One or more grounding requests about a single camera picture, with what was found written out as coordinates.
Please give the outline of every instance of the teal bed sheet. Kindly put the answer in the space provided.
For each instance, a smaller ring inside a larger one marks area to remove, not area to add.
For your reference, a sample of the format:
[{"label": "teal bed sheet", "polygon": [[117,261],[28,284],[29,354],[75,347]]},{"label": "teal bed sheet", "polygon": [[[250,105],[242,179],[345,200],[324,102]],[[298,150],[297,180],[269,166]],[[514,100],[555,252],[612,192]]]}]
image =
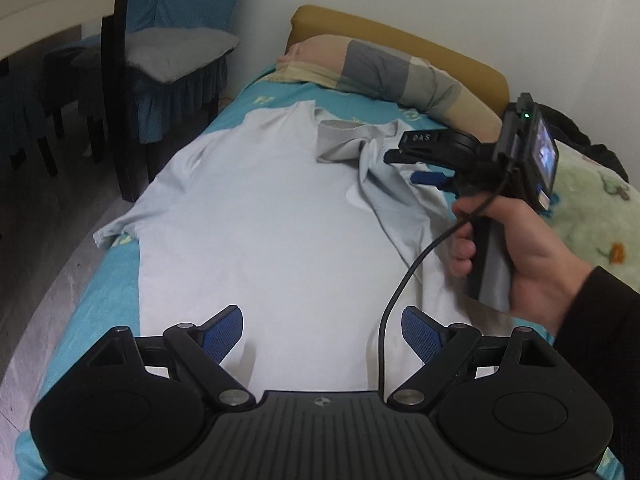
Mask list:
[{"label": "teal bed sheet", "polygon": [[[344,120],[385,124],[401,119],[417,130],[439,126],[416,110],[400,108],[395,103],[323,89],[312,83],[283,84],[260,81],[260,78],[272,69],[265,70],[255,82],[249,84],[204,133],[238,126],[244,120],[245,114],[256,108],[287,107],[295,102],[307,100],[315,100],[318,107]],[[452,200],[453,196],[448,195],[447,202],[450,204]],[[120,235],[107,251],[60,339],[49,363],[40,391],[41,396],[112,326],[127,325],[135,335],[140,335],[139,265],[138,242],[127,234]],[[534,327],[550,339],[542,327]],[[29,431],[18,437],[15,457],[20,468],[20,480],[40,480],[46,475],[47,470],[40,460]],[[598,473],[607,480],[623,478],[622,466],[609,450]]]}]

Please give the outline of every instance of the headboard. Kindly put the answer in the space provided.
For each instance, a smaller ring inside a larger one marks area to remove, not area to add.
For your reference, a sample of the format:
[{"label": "headboard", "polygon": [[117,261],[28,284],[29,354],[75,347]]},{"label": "headboard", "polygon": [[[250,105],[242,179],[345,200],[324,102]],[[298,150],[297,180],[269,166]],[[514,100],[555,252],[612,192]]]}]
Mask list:
[{"label": "headboard", "polygon": [[509,103],[509,86],[500,72],[398,28],[313,5],[300,7],[291,18],[291,27],[287,49],[320,34],[371,41],[427,59],[460,81],[500,117]]}]

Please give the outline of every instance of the screen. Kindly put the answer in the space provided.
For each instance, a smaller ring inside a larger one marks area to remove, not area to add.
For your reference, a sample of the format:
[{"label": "screen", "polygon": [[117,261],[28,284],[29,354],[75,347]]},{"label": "screen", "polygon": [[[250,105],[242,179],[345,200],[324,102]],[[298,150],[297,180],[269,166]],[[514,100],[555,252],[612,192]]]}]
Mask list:
[{"label": "screen", "polygon": [[554,141],[546,129],[542,118],[538,119],[536,127],[536,142],[533,147],[533,158],[542,174],[547,188],[551,186],[551,179],[556,168],[556,149]]}]

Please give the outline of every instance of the cable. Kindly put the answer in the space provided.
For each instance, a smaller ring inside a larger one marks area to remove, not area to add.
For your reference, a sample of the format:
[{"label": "cable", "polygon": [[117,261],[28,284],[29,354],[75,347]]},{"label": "cable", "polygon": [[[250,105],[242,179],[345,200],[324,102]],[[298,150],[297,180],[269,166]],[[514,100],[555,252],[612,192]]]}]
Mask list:
[{"label": "cable", "polygon": [[398,288],[394,292],[393,296],[389,300],[389,303],[386,304],[385,311],[382,313],[382,319],[380,320],[380,328],[378,329],[378,394],[380,398],[384,400],[385,398],[385,332],[386,332],[386,323],[389,320],[389,316],[391,315],[391,311],[396,306],[396,302],[398,298],[400,298],[400,294],[406,287],[406,284],[409,282],[411,277],[415,274],[415,271],[420,267],[422,261],[427,257],[427,255],[433,251],[437,246],[443,243],[444,240],[449,238],[453,233],[455,233],[458,229],[460,229],[463,225],[466,225],[468,222],[474,220],[477,216],[480,215],[482,211],[484,211],[489,204],[494,201],[495,197],[500,195],[504,187],[507,185],[509,181],[509,177],[511,174],[511,168],[508,168],[507,173],[500,183],[500,186],[494,191],[494,193],[487,198],[484,202],[481,203],[478,207],[476,207],[465,219],[457,221],[452,225],[449,229],[443,232],[440,236],[438,236],[433,242],[431,242],[425,250],[423,250],[420,255],[415,259],[415,261],[411,264],[411,267],[407,270],[406,274],[400,281]]}]

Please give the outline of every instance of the hand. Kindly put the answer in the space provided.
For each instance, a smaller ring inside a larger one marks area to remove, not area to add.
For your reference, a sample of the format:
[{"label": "hand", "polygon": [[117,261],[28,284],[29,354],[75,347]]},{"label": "hand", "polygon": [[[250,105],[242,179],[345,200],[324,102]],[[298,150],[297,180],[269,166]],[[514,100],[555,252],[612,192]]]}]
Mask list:
[{"label": "hand", "polygon": [[[460,198],[453,204],[457,217],[469,214],[487,194]],[[511,315],[544,326],[552,335],[564,321],[574,298],[591,272],[525,202],[497,196],[482,213],[504,225],[507,250],[515,267],[511,285]],[[471,272],[476,254],[471,224],[461,227],[452,245],[449,270],[454,276]]]}]

